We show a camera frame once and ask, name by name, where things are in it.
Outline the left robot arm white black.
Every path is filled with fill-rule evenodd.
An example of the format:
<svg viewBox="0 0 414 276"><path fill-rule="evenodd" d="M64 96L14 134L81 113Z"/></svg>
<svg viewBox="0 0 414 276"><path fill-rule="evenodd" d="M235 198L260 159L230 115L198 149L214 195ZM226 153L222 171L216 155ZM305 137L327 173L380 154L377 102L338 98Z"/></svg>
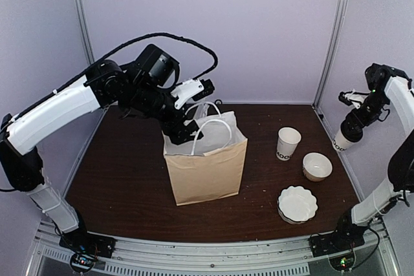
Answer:
<svg viewBox="0 0 414 276"><path fill-rule="evenodd" d="M136 110L158 120L173 143L185 143L198 129L187 119L185 103L202 93L206 84L195 78L165 88L165 82L179 74L178 61L151 44L124 65L99 61L30 110L3 118L1 165L12 189L26 193L78 252L88 252L93 238L80 214L43 175L37 144L75 119L113 103L125 114Z"/></svg>

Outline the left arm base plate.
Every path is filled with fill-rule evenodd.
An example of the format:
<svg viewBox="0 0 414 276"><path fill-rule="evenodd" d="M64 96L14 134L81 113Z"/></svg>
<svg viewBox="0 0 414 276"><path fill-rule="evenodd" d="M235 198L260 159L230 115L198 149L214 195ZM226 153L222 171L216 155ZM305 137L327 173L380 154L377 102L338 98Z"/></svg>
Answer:
<svg viewBox="0 0 414 276"><path fill-rule="evenodd" d="M112 237L92 233L62 233L59 245L75 253L89 255L93 258L111 258L116 240Z"/></svg>

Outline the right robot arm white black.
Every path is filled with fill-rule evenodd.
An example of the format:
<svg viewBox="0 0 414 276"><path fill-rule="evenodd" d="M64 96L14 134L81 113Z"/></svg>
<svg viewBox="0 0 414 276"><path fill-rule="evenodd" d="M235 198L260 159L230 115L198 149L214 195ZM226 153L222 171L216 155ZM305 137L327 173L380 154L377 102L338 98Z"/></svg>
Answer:
<svg viewBox="0 0 414 276"><path fill-rule="evenodd" d="M338 99L352 109L346 115L332 147L337 152L358 143L364 129L373 123L384 123L376 131L385 138L375 138L378 144L369 156L389 155L384 180L363 201L348 209L338 220L332 234L332 246L345 251L360 240L373 219L385 215L397 203L410 205L413 193L413 79L403 70L374 63L365 70L368 92L341 92Z"/></svg>

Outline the white paper coffee cup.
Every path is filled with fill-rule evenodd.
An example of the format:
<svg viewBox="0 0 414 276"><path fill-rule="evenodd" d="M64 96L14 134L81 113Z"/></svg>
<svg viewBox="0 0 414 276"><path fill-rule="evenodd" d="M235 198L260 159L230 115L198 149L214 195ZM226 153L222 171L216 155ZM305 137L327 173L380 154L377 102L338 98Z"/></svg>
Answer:
<svg viewBox="0 0 414 276"><path fill-rule="evenodd" d="M349 141L342 133L342 130L339 129L335 137L332 140L332 147L336 152L346 151L350 146L353 145L353 142Z"/></svg>

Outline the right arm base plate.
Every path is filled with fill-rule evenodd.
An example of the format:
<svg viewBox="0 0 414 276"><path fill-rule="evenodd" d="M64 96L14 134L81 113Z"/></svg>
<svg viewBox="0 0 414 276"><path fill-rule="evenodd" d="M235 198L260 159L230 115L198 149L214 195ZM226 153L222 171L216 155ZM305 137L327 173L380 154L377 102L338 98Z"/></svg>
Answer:
<svg viewBox="0 0 414 276"><path fill-rule="evenodd" d="M363 246L365 244L364 237L348 237L342 236L338 232L315 233L309 237L309 246L313 257L321 257L331 255L341 251L348 251L352 248Z"/></svg>

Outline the brown paper bag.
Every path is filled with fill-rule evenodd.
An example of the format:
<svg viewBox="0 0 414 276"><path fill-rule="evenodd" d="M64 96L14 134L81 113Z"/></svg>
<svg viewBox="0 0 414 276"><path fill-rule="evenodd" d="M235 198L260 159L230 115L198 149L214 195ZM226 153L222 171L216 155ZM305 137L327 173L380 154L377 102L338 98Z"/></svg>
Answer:
<svg viewBox="0 0 414 276"><path fill-rule="evenodd" d="M164 135L163 156L177 206L196 204L239 194L248 138L237 126L234 111L194 119L198 131L188 142L175 145Z"/></svg>

